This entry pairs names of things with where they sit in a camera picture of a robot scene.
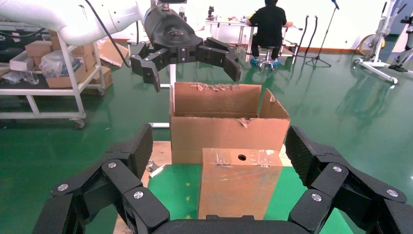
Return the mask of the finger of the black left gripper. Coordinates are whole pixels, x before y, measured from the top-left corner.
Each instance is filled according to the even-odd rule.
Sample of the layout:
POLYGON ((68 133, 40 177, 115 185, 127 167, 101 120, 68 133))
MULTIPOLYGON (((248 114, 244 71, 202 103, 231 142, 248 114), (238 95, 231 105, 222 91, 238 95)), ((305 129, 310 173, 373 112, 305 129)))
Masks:
POLYGON ((241 66, 234 47, 222 41, 208 37, 197 47, 197 61, 223 68, 234 82, 240 80, 241 66))
POLYGON ((154 48, 146 42, 139 42, 137 53, 131 54, 130 66, 134 74, 140 75, 145 84, 152 84, 157 93, 161 90, 159 71, 170 64, 167 48, 154 48))

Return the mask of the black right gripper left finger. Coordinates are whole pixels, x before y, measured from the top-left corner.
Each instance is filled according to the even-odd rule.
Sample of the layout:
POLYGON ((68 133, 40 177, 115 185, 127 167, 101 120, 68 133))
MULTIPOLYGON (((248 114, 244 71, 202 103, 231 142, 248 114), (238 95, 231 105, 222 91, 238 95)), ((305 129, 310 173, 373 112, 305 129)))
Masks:
POLYGON ((114 206, 134 234, 152 234, 170 220, 167 208, 142 183, 152 154, 152 126, 115 143, 94 165, 56 184, 35 234, 83 234, 97 214, 114 206))

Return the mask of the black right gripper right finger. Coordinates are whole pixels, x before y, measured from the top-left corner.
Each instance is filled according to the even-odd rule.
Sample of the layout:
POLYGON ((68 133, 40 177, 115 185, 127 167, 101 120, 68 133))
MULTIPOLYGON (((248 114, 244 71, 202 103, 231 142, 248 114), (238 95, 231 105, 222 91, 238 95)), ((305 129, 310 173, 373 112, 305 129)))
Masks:
POLYGON ((399 189, 353 167, 334 147, 288 128, 286 155, 306 191, 288 221, 318 234, 334 209, 368 234, 410 234, 413 208, 399 189))

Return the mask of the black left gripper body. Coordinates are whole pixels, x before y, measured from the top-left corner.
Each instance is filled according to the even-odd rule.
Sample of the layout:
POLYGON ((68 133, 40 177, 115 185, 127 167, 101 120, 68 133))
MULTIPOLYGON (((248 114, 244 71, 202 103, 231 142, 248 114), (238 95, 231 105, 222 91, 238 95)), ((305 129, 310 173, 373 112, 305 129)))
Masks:
POLYGON ((173 10, 154 7, 144 20, 147 36, 158 51, 166 49, 166 63, 196 62, 196 52, 204 40, 173 10))

